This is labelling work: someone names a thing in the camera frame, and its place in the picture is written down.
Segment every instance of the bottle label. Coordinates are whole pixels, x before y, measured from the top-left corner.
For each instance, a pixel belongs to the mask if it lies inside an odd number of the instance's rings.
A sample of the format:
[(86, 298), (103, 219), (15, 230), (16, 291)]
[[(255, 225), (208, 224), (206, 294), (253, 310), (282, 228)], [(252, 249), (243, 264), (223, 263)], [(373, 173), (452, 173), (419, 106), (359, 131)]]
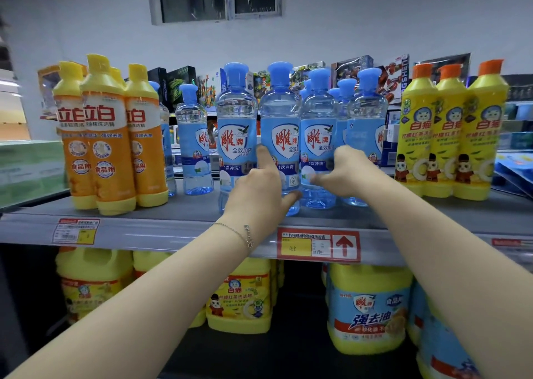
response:
[(394, 173), (396, 181), (419, 185), (426, 180), (436, 104), (437, 98), (434, 95), (419, 95), (402, 100)]
[(348, 121), (346, 121), (345, 119), (343, 120), (338, 120), (337, 119), (337, 123), (335, 125), (335, 129), (336, 129), (336, 132), (335, 132), (335, 148), (339, 147), (339, 146), (343, 146), (345, 144), (348, 144), (348, 130), (347, 130), (347, 127), (348, 127)]
[(98, 201), (122, 201), (135, 197), (123, 96), (84, 92), (83, 99), (86, 137)]
[(376, 166), (381, 162), (385, 118), (362, 118), (348, 121), (348, 142), (354, 149), (363, 150)]
[(131, 274), (114, 281), (80, 281), (61, 278), (69, 322), (72, 324), (82, 319), (132, 281)]
[(418, 282), (413, 283), (411, 303), (409, 305), (409, 326), (418, 332), (424, 327), (426, 294)]
[(311, 185), (315, 173), (333, 170), (332, 138), (335, 134), (335, 119), (302, 119), (300, 123), (300, 174), (302, 184)]
[(218, 120), (220, 189), (229, 192), (235, 181), (257, 167), (257, 123), (253, 118)]
[(270, 316), (270, 274), (230, 275), (206, 304), (207, 315), (235, 320)]
[(409, 288), (361, 294), (345, 292), (331, 282), (330, 327), (346, 341), (386, 342), (405, 337)]
[(178, 132), (180, 134), (183, 176), (190, 178), (210, 175), (211, 160), (207, 123), (180, 124)]
[(507, 93), (478, 94), (463, 114), (455, 181), (489, 189)]
[(430, 157), (426, 181), (451, 183), (455, 180), (455, 165), (459, 136), (463, 125), (464, 95), (455, 94), (439, 99), (433, 121)]
[(165, 155), (165, 176), (167, 179), (174, 178), (174, 167), (172, 164), (172, 137), (170, 136), (170, 126), (161, 124), (163, 135), (163, 153)]
[(267, 147), (278, 167), (281, 189), (295, 190), (300, 184), (298, 177), (299, 147), (298, 120), (290, 118), (263, 118), (261, 143)]
[(146, 97), (126, 97), (135, 187), (137, 194), (167, 190), (159, 102)]
[(73, 197), (95, 195), (90, 170), (89, 143), (85, 137), (85, 112), (81, 97), (56, 95), (57, 120), (63, 140), (65, 169)]
[(481, 378), (474, 362), (451, 329), (431, 313), (424, 320), (419, 353), (432, 377)]

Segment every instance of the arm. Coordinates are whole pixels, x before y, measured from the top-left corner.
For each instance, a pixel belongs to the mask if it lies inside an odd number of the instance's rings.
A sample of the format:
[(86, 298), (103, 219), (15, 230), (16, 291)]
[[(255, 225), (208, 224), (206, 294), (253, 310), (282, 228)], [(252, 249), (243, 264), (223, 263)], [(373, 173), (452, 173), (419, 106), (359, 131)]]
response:
[[(255, 245), (300, 196), (281, 198), (279, 174), (266, 147), (231, 192), (218, 220)], [(39, 350), (9, 379), (152, 379), (220, 283), (248, 256), (244, 240), (214, 225)]]
[(533, 275), (375, 167), (359, 150), (335, 151), (313, 181), (366, 201), (485, 379), (533, 372)]

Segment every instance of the right arm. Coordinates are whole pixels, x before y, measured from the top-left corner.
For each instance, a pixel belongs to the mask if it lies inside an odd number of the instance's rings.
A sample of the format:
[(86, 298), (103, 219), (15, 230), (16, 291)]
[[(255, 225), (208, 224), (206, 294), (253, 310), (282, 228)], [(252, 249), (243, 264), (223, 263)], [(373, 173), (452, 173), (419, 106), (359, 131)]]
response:
[(533, 275), (392, 180), (359, 150), (335, 151), (313, 183), (359, 197), (383, 220), (416, 279), (485, 379), (533, 372)]

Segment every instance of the bracelet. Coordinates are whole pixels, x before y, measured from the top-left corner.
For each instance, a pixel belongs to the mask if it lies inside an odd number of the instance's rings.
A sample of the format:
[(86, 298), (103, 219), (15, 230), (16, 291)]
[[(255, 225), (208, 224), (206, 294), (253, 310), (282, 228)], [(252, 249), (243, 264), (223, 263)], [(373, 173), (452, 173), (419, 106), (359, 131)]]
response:
[(246, 230), (246, 237), (244, 237), (241, 233), (239, 233), (237, 230), (235, 230), (233, 227), (230, 227), (224, 223), (221, 223), (221, 222), (215, 222), (212, 224), (212, 226), (215, 226), (215, 225), (220, 225), (220, 226), (223, 226), (223, 227), (227, 227), (229, 230), (235, 232), (236, 234), (239, 235), (240, 238), (242, 238), (242, 240), (244, 240), (244, 242), (246, 243), (246, 247), (248, 248), (252, 248), (254, 246), (254, 241), (252, 240), (252, 235), (250, 234), (250, 226), (248, 226), (247, 224), (244, 225), (244, 229)]

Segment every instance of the right hand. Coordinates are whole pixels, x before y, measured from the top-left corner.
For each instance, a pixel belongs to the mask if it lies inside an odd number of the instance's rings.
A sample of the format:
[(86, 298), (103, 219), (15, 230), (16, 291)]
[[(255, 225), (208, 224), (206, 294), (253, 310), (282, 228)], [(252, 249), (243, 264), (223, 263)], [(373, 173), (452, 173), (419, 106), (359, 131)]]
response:
[(368, 160), (361, 150), (348, 145), (335, 150), (335, 168), (329, 174), (315, 174), (311, 183), (339, 197), (357, 197), (366, 201), (374, 190), (392, 179)]

